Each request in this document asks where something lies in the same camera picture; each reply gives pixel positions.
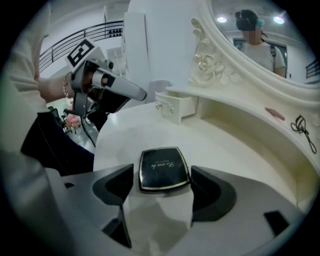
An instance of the white t-shirt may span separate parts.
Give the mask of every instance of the white t-shirt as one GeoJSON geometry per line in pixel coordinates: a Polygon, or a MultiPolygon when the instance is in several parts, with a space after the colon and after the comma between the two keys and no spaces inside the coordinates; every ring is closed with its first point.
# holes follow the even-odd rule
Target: white t-shirt
{"type": "Polygon", "coordinates": [[[12,47],[0,78],[0,147],[7,152],[19,152],[37,113],[49,111],[35,81],[35,61],[48,34],[50,15],[46,4],[27,25],[12,47]]]}
{"type": "Polygon", "coordinates": [[[275,57],[271,54],[270,45],[263,42],[258,45],[251,45],[245,42],[242,45],[241,52],[247,55],[265,69],[274,72],[274,69],[285,67],[285,60],[279,48],[275,47],[275,57]]]}

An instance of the small drawer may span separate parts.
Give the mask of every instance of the small drawer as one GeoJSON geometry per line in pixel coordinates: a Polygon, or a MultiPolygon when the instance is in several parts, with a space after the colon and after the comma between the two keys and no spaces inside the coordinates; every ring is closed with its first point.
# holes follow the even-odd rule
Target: small drawer
{"type": "Polygon", "coordinates": [[[170,120],[174,124],[181,124],[183,117],[196,113],[197,96],[178,92],[156,92],[155,107],[161,112],[163,118],[170,120]]]}

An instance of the ceiling light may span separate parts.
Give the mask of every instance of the ceiling light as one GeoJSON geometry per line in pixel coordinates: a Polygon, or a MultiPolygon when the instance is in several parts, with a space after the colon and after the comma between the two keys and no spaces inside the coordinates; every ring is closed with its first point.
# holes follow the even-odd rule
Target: ceiling light
{"type": "Polygon", "coordinates": [[[279,16],[275,16],[273,17],[274,22],[278,23],[278,24],[283,24],[285,23],[285,20],[282,17],[279,16]]]}
{"type": "Polygon", "coordinates": [[[225,23],[225,22],[227,22],[227,19],[224,18],[224,17],[219,17],[219,18],[217,18],[216,20],[217,20],[218,22],[220,22],[220,23],[225,23]]]}

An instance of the black compact case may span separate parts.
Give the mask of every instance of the black compact case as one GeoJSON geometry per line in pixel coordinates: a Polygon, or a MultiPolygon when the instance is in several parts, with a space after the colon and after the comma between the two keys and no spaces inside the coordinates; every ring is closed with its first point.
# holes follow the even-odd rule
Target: black compact case
{"type": "Polygon", "coordinates": [[[178,147],[142,152],[139,165],[139,187],[142,192],[169,192],[189,183],[188,167],[178,147]]]}

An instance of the ornate mirror frame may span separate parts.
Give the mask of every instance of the ornate mirror frame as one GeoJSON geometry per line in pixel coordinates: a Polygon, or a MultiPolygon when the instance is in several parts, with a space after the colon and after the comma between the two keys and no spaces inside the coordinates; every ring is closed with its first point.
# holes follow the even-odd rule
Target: ornate mirror frame
{"type": "Polygon", "coordinates": [[[256,64],[222,34],[211,10],[210,0],[199,0],[198,19],[191,20],[198,44],[192,60],[190,86],[239,97],[246,91],[253,98],[267,100],[267,97],[319,113],[319,86],[287,80],[256,64]]]}

